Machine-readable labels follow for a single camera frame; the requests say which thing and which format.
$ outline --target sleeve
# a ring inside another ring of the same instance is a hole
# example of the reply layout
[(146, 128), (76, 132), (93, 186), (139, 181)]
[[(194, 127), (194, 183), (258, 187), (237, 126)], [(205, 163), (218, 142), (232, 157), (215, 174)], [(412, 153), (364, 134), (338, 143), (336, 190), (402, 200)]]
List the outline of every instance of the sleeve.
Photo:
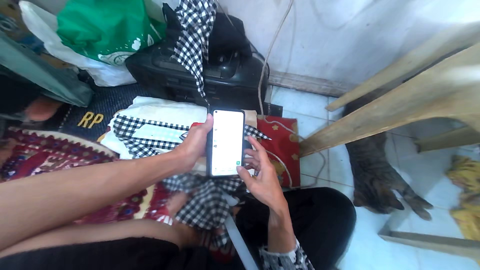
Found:
[(297, 241), (295, 249), (288, 253), (268, 252), (267, 247), (263, 246), (259, 249), (260, 258), (262, 259), (263, 269), (265, 270), (290, 270), (304, 269), (314, 270), (312, 263)]

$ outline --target checkered cloth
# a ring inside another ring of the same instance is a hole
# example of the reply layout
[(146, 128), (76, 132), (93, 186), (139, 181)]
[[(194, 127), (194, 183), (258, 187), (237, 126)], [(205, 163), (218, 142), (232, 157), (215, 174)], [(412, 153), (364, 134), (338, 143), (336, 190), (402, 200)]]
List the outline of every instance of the checkered cloth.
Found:
[(189, 226), (212, 230), (223, 228), (223, 233), (214, 238), (216, 246), (227, 243), (229, 236), (224, 227), (225, 220), (231, 214), (230, 206), (222, 195), (244, 189), (245, 184), (239, 178), (210, 179), (190, 173), (175, 175), (163, 180), (170, 191), (193, 192), (193, 196), (178, 211), (176, 219)]
[[(121, 141), (127, 147), (128, 152), (132, 154), (134, 158), (144, 158), (158, 155), (159, 152), (155, 149), (172, 150), (181, 143), (134, 137), (135, 132), (146, 124), (181, 131), (188, 131), (190, 128), (190, 126), (140, 119), (132, 116), (115, 116), (115, 119), (113, 120), (113, 133), (119, 139), (119, 141)], [(245, 125), (244, 133), (245, 135), (250, 135), (255, 138), (271, 140), (269, 137), (267, 137), (267, 135), (250, 125)]]
[(180, 0), (175, 12), (183, 31), (172, 57), (195, 77), (198, 92), (205, 98), (202, 63), (203, 57), (208, 60), (208, 37), (216, 15), (215, 0)]

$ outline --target floor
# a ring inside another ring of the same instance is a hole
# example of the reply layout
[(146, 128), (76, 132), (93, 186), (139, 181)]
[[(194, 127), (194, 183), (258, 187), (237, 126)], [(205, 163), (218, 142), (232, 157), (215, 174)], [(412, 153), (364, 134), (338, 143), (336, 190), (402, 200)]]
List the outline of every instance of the floor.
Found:
[[(274, 87), (271, 102), (284, 107), (283, 117), (298, 119), (299, 134), (308, 137), (328, 124), (341, 118), (342, 109), (334, 112), (325, 106), (335, 98)], [(468, 155), (479, 159), (474, 147), (450, 148), (418, 154), (414, 138), (436, 135), (456, 127), (447, 119), (433, 119), (399, 127), (387, 133), (385, 151), (390, 164), (403, 176), (412, 188), (434, 205), (429, 210), (432, 221), (424, 221), (410, 212), (398, 227), (398, 231), (428, 233), (439, 236), (463, 238), (448, 210), (458, 205), (460, 188), (451, 184), (444, 175), (450, 167), (453, 154)], [(320, 173), (316, 186), (335, 188), (350, 199), (353, 198), (353, 178), (345, 145), (321, 152), (327, 164)], [(318, 154), (300, 159), (302, 185), (315, 183), (315, 177), (323, 164)], [(340, 261), (341, 270), (480, 270), (472, 259), (445, 253), (386, 242), (377, 233), (388, 215), (378, 215), (365, 208), (356, 208), (357, 224), (348, 251)]]

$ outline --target hand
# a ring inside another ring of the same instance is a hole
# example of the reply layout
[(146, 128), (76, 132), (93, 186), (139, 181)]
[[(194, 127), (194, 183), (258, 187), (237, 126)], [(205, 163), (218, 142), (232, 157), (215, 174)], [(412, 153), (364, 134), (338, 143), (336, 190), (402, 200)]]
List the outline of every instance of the hand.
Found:
[(191, 127), (185, 140), (172, 151), (172, 153), (182, 156), (187, 172), (193, 168), (197, 159), (205, 153), (207, 134), (212, 127), (213, 116), (209, 113), (205, 123)]
[[(245, 163), (248, 163), (245, 168), (237, 166), (240, 178), (245, 182), (253, 196), (270, 209), (285, 207), (287, 201), (278, 182), (275, 167), (268, 159), (265, 148), (251, 136), (248, 136), (248, 141), (257, 150), (245, 149), (245, 154), (253, 158), (245, 158)], [(259, 171), (256, 179), (250, 176), (250, 173), (247, 171), (249, 169)]]

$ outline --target cable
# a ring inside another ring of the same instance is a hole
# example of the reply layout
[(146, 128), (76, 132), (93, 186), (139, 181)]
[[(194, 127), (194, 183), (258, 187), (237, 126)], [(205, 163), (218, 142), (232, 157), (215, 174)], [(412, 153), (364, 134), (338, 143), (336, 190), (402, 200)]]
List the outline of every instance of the cable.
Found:
[[(216, 2), (216, 4), (220, 7), (220, 9), (222, 10), (222, 12), (225, 13), (225, 15), (227, 15), (228, 21), (230, 21), (230, 23), (233, 25), (233, 27), (234, 27), (237, 31), (239, 31), (239, 30), (236, 28), (236, 26), (233, 24), (233, 22), (230, 20), (230, 17), (229, 17), (228, 14), (224, 11), (224, 9), (222, 8), (222, 6), (221, 6), (220, 3), (218, 2), (218, 0), (215, 0), (215, 2)], [(283, 23), (285, 22), (285, 19), (286, 19), (287, 16), (288, 16), (288, 13), (290, 13), (290, 10), (291, 10), (291, 8), (292, 8), (292, 5), (293, 5), (293, 0), (290, 0), (290, 3), (288, 4), (287, 10), (285, 11), (285, 14), (283, 15), (282, 19), (280, 20), (280, 24), (278, 25), (278, 28), (276, 29), (275, 34), (274, 34), (274, 36), (273, 36), (273, 39), (272, 39), (272, 41), (270, 42), (270, 46), (269, 46), (269, 48), (268, 48), (267, 55), (266, 55), (266, 57), (264, 58), (264, 65), (263, 65), (263, 67), (262, 67), (262, 73), (261, 73), (261, 75), (260, 75), (260, 82), (258, 83), (258, 103), (260, 104), (261, 116), (262, 116), (263, 120), (264, 120), (266, 123), (268, 123), (268, 124), (273, 124), (273, 123), (279, 124), (281, 127), (285, 128), (285, 129), (288, 130), (289, 132), (295, 134), (297, 137), (301, 138), (302, 140), (305, 140), (305, 138), (302, 137), (302, 136), (300, 136), (300, 134), (298, 134), (298, 132), (295, 132), (295, 131), (287, 128), (284, 124), (282, 124), (282, 123), (280, 123), (280, 122), (278, 122), (278, 121), (268, 121), (268, 120), (266, 119), (266, 116), (264, 115), (264, 105), (263, 105), (263, 102), (262, 102), (262, 81), (263, 81), (264, 76), (265, 76), (265, 68), (266, 68), (267, 65), (268, 65), (267, 61), (268, 61), (268, 58), (270, 57), (270, 53), (272, 52), (273, 44), (275, 43), (275, 40), (276, 40), (276, 38), (278, 37), (278, 33), (280, 32), (280, 29), (282, 28)], [(250, 45), (256, 50), (256, 52), (257, 52), (259, 55), (261, 55), (261, 54), (258, 52), (257, 48), (255, 48), (255, 46), (253, 45), (253, 43), (252, 43), (247, 37), (245, 37), (245, 38), (246, 38), (247, 41), (250, 43)], [(300, 186), (300, 187), (296, 187), (296, 188), (306, 188), (306, 187), (316, 186), (316, 185), (318, 184), (318, 178), (320, 178), (320, 174), (322, 173), (323, 169), (325, 168), (325, 165), (326, 165), (326, 163), (327, 163), (325, 156), (324, 156), (319, 150), (317, 150), (316, 148), (312, 147), (312, 149), (315, 150), (315, 152), (318, 153), (318, 154), (322, 157), (324, 163), (323, 163), (322, 167), (320, 168), (320, 170), (318, 171), (318, 174), (317, 174), (317, 176), (315, 177), (315, 182), (314, 182), (313, 184), (304, 185), (304, 186)], [(293, 187), (292, 187), (292, 178), (291, 178), (291, 176), (290, 176), (290, 172), (288, 171), (287, 166), (285, 165), (285, 163), (284, 163), (278, 156), (276, 156), (275, 154), (273, 154), (272, 152), (270, 152), (270, 151), (267, 151), (267, 152), (268, 152), (269, 154), (271, 154), (272, 156), (274, 156), (274, 157), (283, 165), (283, 167), (285, 168), (285, 170), (286, 170), (286, 172), (287, 172), (289, 181), (290, 181), (290, 182), (289, 182), (289, 187), (290, 187), (291, 189), (293, 189)]]

